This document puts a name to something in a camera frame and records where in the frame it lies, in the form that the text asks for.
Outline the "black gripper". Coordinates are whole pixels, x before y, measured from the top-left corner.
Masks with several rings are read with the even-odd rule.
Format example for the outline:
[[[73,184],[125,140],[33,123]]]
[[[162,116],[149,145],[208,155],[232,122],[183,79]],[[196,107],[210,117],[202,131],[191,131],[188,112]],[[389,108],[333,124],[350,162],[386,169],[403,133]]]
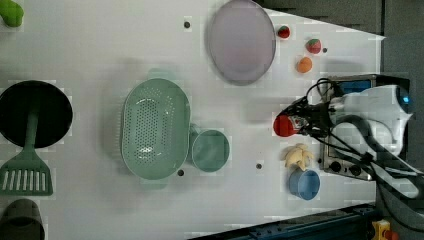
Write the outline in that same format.
[[[311,105],[306,97],[294,101],[284,111],[283,115],[298,116],[307,121],[298,134],[324,138],[329,135],[332,126],[327,103]]]

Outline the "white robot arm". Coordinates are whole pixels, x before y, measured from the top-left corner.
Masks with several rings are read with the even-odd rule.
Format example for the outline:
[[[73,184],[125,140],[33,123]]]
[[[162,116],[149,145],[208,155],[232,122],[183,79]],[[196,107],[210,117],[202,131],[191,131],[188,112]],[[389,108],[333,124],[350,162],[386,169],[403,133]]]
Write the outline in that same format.
[[[344,95],[333,94],[312,105],[306,96],[282,110],[273,130],[280,137],[313,137],[368,169],[379,182],[411,200],[423,198],[423,172],[399,157],[412,117],[401,105],[396,85]]]

